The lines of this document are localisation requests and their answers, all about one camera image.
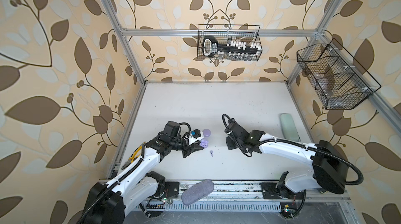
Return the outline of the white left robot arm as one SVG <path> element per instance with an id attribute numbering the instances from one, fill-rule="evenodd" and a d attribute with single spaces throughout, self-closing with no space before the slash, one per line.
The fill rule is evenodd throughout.
<path id="1" fill-rule="evenodd" d="M 106 183 L 96 183 L 89 191 L 78 224 L 121 224 L 126 216 L 148 197 L 166 194 L 165 177 L 153 171 L 171 151 L 181 151 L 184 158 L 202 151 L 204 134 L 189 128 L 186 122 L 169 121 L 152 140 L 143 143 L 138 156 L 128 160 L 120 173 Z"/>

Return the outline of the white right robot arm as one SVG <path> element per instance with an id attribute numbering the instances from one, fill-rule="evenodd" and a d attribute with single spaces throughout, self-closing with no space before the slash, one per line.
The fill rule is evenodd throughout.
<path id="1" fill-rule="evenodd" d="M 238 149 L 246 157 L 253 154 L 276 155 L 303 165 L 285 171 L 270 190 L 272 195 L 288 199 L 310 189 L 343 194 L 347 185 L 360 185 L 363 173 L 344 158 L 334 146 L 322 140 L 317 144 L 302 143 L 272 136 L 264 131 L 246 131 L 235 119 L 222 115 L 229 150 Z"/>

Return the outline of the grey felt glasses case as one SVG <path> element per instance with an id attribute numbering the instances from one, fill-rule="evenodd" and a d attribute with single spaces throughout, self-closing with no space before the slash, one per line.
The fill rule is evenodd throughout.
<path id="1" fill-rule="evenodd" d="M 188 188 L 181 195 L 181 201 L 185 206 L 192 205 L 214 191 L 214 183 L 207 179 Z"/>

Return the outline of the purple round charging case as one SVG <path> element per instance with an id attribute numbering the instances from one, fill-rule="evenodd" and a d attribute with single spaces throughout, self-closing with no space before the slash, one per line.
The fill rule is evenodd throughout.
<path id="1" fill-rule="evenodd" d="M 209 144 L 208 138 L 210 136 L 211 136 L 211 131 L 209 129 L 204 129 L 203 130 L 203 137 L 202 137 L 202 139 L 200 141 L 200 145 L 203 148 L 207 148 L 208 147 L 208 144 Z"/>

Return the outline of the black socket holder rail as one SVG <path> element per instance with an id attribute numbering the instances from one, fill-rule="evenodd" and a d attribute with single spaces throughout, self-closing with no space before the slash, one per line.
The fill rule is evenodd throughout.
<path id="1" fill-rule="evenodd" d="M 227 39 L 226 43 L 219 43 L 219 41 L 213 36 L 204 37 L 201 44 L 202 54 L 205 57 L 225 57 L 226 55 L 234 56 L 257 56 L 262 53 L 262 47 L 258 42 L 251 42 L 247 44 L 245 41 L 232 41 Z"/>

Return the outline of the yellow black pliers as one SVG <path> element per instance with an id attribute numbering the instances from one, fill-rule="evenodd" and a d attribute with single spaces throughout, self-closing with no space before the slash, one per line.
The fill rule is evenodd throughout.
<path id="1" fill-rule="evenodd" d="M 146 145 L 146 143 L 142 143 L 141 146 L 139 146 L 134 153 L 132 153 L 132 155 L 128 158 L 128 160 L 124 163 L 124 165 L 121 167 L 121 170 L 126 169 L 131 163 L 133 163 L 135 161 L 135 159 L 137 159 L 138 157 L 140 157 L 142 155 L 142 150 L 144 148 L 144 146 Z"/>

